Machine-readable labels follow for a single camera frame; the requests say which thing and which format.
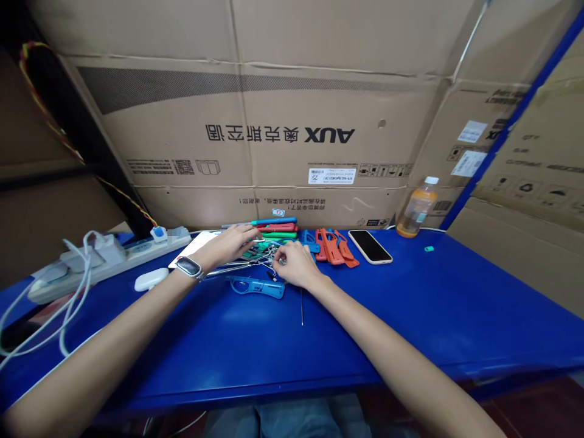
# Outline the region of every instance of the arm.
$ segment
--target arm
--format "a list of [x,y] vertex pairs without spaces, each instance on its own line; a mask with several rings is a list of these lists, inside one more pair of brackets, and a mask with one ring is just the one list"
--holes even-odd
[[[286,264],[279,263],[280,258]],[[308,248],[281,246],[274,270],[308,290],[336,318],[410,413],[440,437],[504,437],[487,413],[381,319],[321,274]]]
[[[205,272],[241,257],[261,236],[249,226],[231,227],[190,257]],[[75,437],[127,374],[152,337],[197,285],[196,279],[174,270],[96,336],[73,353],[4,416],[17,438]]]

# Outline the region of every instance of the jeans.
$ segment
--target jeans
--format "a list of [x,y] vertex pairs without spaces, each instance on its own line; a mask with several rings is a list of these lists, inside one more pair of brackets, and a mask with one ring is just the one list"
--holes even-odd
[[[402,429],[387,436],[417,437]],[[212,411],[204,433],[204,438],[316,437],[371,438],[355,394]]]

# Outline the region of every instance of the phone screen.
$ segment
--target phone screen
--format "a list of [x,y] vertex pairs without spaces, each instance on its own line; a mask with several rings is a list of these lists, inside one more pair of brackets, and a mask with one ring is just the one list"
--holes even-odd
[[372,262],[391,260],[391,255],[389,255],[388,252],[377,243],[373,236],[370,235],[369,231],[357,230],[351,231],[350,234],[355,238],[355,241]]

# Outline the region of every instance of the orange juice bottle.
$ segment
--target orange juice bottle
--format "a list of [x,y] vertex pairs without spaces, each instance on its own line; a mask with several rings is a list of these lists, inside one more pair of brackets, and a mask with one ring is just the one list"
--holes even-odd
[[406,238],[414,238],[418,235],[422,222],[438,197],[434,187],[436,184],[438,184],[438,178],[427,176],[424,184],[415,189],[395,227],[397,234]]

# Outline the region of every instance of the red tool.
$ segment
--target red tool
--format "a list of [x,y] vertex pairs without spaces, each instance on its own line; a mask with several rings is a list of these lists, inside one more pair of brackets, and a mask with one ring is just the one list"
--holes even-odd
[[321,246],[321,252],[319,252],[318,254],[315,254],[315,259],[317,262],[326,262],[327,261],[327,253],[324,252],[324,242],[322,240],[322,236],[321,236],[321,230],[316,230],[315,231],[315,242],[317,245]]
[[261,232],[298,232],[298,225],[289,224],[270,224],[256,227]]
[[324,251],[327,254],[327,260],[331,265],[342,265],[345,259],[342,257],[339,249],[336,247],[337,237],[335,234],[321,228],[321,236],[324,241]]
[[339,239],[339,251],[342,257],[345,259],[345,265],[349,268],[354,268],[359,266],[359,260],[355,260],[349,246],[347,245],[347,238],[335,230],[335,234]]

